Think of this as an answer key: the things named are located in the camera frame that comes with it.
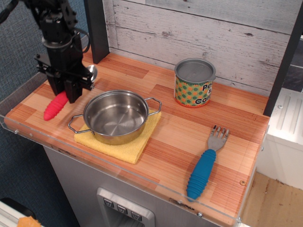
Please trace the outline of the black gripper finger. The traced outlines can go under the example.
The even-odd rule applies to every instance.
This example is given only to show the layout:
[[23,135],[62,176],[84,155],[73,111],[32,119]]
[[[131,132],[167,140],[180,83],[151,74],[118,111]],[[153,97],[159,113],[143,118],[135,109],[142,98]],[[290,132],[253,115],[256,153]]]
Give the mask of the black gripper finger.
[[55,95],[64,91],[64,82],[61,73],[47,73],[47,79]]
[[82,96],[82,87],[77,81],[66,80],[64,82],[64,88],[70,104],[75,103],[76,100]]

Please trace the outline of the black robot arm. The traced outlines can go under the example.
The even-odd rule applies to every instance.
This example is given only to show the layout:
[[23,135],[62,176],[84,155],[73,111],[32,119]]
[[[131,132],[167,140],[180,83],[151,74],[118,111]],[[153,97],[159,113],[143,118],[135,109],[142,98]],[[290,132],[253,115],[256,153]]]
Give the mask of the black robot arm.
[[66,0],[26,0],[25,5],[42,31],[42,43],[46,54],[38,54],[38,70],[47,75],[55,95],[65,92],[69,102],[82,95],[82,90],[91,90],[93,74],[82,64],[85,50],[82,48],[77,29],[76,12]]

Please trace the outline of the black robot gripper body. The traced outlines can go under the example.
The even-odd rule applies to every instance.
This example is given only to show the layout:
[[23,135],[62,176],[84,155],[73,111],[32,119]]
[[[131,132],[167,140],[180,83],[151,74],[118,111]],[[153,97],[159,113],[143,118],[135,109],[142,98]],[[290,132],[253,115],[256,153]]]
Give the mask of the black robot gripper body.
[[71,40],[63,43],[48,42],[44,38],[42,42],[47,48],[47,54],[35,56],[40,72],[46,75],[61,73],[63,82],[77,81],[82,88],[88,90],[94,87],[92,73],[82,64],[83,50],[79,35],[74,35]]

